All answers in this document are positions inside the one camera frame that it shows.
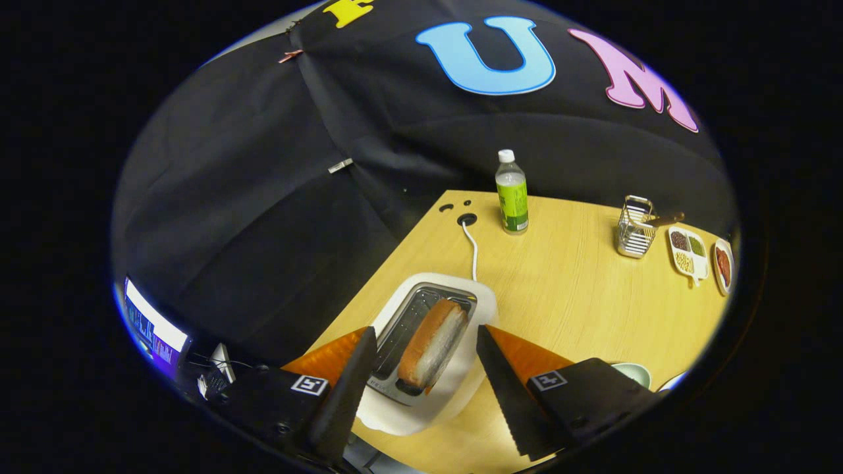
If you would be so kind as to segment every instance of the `computer monitor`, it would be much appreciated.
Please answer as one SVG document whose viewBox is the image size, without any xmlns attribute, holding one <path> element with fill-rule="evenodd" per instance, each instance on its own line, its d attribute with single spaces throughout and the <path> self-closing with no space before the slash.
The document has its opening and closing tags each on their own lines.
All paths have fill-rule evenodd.
<svg viewBox="0 0 843 474">
<path fill-rule="evenodd" d="M 124 321 L 141 352 L 164 375 L 176 379 L 190 338 L 159 313 L 128 277 L 124 286 Z"/>
</svg>

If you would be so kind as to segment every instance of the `utensil holder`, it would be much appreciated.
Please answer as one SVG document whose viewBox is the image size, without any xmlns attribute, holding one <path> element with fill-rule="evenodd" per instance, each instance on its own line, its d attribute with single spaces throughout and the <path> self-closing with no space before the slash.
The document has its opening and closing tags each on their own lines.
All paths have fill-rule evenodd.
<svg viewBox="0 0 843 474">
<path fill-rule="evenodd" d="M 652 202 L 645 197 L 629 195 L 624 199 L 618 220 L 618 253 L 641 258 L 650 250 L 656 229 L 646 222 L 655 218 Z"/>
</svg>

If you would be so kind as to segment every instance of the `wooden table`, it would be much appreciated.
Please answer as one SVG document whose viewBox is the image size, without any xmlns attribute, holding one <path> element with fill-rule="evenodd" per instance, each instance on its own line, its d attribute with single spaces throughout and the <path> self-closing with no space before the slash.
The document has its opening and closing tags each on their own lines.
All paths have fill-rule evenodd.
<svg viewBox="0 0 843 474">
<path fill-rule="evenodd" d="M 453 209 L 439 211 L 449 203 Z M 469 231 L 480 248 L 477 280 L 497 296 L 498 327 L 575 362 L 597 357 L 643 364 L 654 391 L 687 370 L 727 301 L 711 256 L 709 277 L 694 288 L 670 261 L 667 228 L 634 259 L 615 249 L 619 208 L 532 196 L 528 203 L 529 228 L 512 236 L 501 228 L 496 193 L 446 191 L 311 348 L 370 325 L 413 274 L 471 278 L 472 246 L 456 221 L 475 213 Z M 677 225 L 696 232 L 711 253 L 715 235 Z M 424 472 L 513 472 L 540 462 L 518 455 L 488 380 L 457 417 L 420 433 L 393 436 L 359 418 L 352 431 Z"/>
</svg>

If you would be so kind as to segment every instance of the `blue letter u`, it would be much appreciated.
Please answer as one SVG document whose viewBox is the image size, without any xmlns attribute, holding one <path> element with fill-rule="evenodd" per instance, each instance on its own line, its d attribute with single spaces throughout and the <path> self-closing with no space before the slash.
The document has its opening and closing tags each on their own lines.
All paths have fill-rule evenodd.
<svg viewBox="0 0 843 474">
<path fill-rule="evenodd" d="M 519 17 L 484 21 L 509 36 L 524 64 L 511 71 L 490 69 L 469 40 L 471 25 L 446 23 L 422 31 L 416 42 L 430 46 L 445 74 L 457 87 L 486 95 L 524 94 L 545 87 L 556 76 L 553 59 L 533 33 L 535 23 Z"/>
</svg>

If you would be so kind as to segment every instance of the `cable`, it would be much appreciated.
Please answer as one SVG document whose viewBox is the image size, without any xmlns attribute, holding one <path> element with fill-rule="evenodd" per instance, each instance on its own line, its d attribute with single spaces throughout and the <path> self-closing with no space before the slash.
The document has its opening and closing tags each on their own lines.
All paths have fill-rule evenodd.
<svg viewBox="0 0 843 474">
<path fill-rule="evenodd" d="M 251 365 L 248 365 L 244 362 L 237 362 L 236 360 L 216 360 L 215 359 L 215 360 L 213 360 L 213 362 L 215 362 L 216 364 L 199 364 L 198 362 L 193 362 L 191 360 L 189 360 L 187 362 L 188 362 L 188 364 L 198 365 L 200 367 L 216 367 L 217 369 L 219 369 L 220 364 L 225 364 L 225 363 L 245 365 L 246 367 L 252 369 Z"/>
<path fill-rule="evenodd" d="M 245 362 L 238 362 L 238 361 L 236 361 L 236 360 L 217 360 L 217 359 L 211 359 L 211 358 L 209 358 L 208 356 L 203 356 L 202 354 L 199 354 L 199 353 L 193 353 L 193 355 L 195 355 L 195 356 L 197 356 L 197 357 L 204 358 L 204 359 L 205 359 L 205 360 L 207 360 L 208 362 L 214 362 L 214 364 L 211 364 L 211 365 L 203 365 L 203 364 L 197 364 L 196 362 L 191 362 L 191 364 L 194 364 L 194 365 L 203 365 L 204 367 L 217 367 L 219 364 L 231 363 L 231 364 L 240 364 L 240 365 L 245 365 L 246 367 L 248 367 L 248 368 L 252 369 L 252 366 L 251 366 L 251 365 L 248 365 L 248 364 L 247 364 L 247 363 L 245 363 Z"/>
<path fill-rule="evenodd" d="M 469 228 L 465 227 L 465 221 L 463 221 L 463 231 L 465 232 L 465 236 L 471 240 L 471 244 L 475 247 L 474 260 L 471 263 L 471 278 L 474 279 L 474 281 L 477 281 L 477 242 L 471 238 Z"/>
</svg>

